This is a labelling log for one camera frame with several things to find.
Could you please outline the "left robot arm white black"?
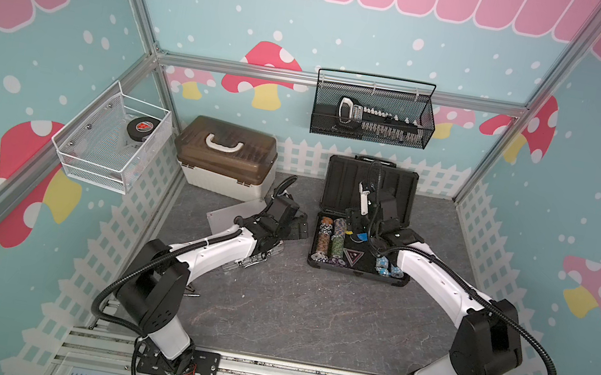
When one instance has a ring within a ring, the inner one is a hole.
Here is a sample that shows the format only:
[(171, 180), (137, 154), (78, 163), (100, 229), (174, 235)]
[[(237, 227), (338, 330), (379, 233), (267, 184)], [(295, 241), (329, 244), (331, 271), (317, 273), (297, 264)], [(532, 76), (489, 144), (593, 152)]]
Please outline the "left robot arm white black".
[(185, 288), (198, 277), (252, 257), (266, 255), (303, 219), (288, 194), (275, 195), (262, 211), (235, 218), (227, 230), (188, 243), (146, 243), (125, 273), (99, 292), (91, 303), (98, 320), (134, 332), (149, 341), (171, 368), (191, 364), (194, 342), (178, 318)]

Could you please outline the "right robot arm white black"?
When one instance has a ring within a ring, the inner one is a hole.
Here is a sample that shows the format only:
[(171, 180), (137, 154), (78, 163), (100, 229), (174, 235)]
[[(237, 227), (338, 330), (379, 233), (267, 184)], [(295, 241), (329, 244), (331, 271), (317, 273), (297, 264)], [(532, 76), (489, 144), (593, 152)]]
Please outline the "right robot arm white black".
[(431, 250), (424, 239), (402, 226), (396, 199), (361, 185), (357, 192), (365, 243), (386, 269), (410, 277), (439, 305), (457, 328), (444, 356), (408, 375), (505, 375), (523, 363), (522, 344), (543, 361), (546, 375), (557, 375), (542, 344), (519, 323), (517, 308), (495, 301), (472, 286)]

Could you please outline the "black plastic poker case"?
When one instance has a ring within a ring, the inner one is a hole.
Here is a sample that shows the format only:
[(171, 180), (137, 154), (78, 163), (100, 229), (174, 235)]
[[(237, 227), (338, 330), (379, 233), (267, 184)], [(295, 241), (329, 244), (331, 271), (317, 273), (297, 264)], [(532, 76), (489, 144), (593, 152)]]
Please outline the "black plastic poker case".
[(311, 267), (402, 287), (409, 278), (385, 251), (413, 239), (409, 230), (419, 175), (389, 160), (332, 156), (320, 199)]

